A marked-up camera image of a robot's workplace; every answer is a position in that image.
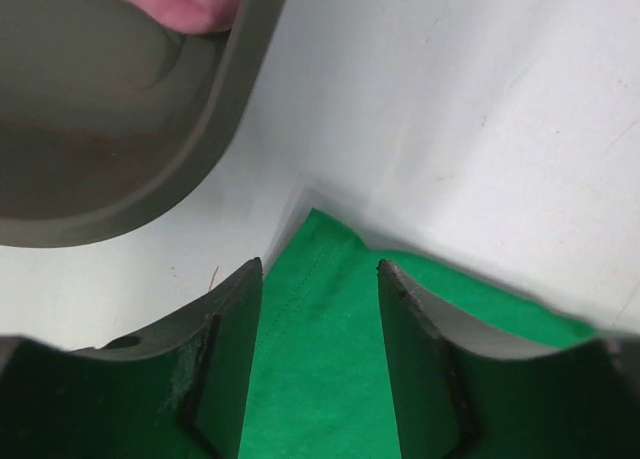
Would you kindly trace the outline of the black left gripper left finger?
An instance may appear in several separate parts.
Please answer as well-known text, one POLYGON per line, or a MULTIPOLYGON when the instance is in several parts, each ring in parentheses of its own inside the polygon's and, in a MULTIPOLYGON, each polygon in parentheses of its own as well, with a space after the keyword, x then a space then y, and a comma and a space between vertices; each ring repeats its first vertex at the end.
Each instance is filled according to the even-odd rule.
POLYGON ((5 458, 235 458, 263 292, 259 259, 102 348, 1 340, 5 458))

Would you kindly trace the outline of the green t-shirt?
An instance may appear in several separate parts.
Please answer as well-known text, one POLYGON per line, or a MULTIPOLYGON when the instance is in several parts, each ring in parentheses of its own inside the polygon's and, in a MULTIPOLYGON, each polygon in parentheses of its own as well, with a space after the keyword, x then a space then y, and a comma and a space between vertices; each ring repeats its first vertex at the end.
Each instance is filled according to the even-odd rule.
POLYGON ((242 432, 243 458, 396 458, 400 454, 378 307, 377 266, 508 332, 563 347, 593 334, 434 259, 373 250, 313 210, 264 282, 242 432))

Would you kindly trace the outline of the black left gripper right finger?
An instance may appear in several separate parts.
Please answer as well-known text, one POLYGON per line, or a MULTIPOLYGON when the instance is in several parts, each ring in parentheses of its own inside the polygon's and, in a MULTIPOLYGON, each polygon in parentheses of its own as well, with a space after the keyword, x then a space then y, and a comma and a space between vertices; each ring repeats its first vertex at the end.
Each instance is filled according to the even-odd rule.
POLYGON ((639 338, 568 347, 506 332, 378 266, 378 297, 405 458, 635 458, 639 338))

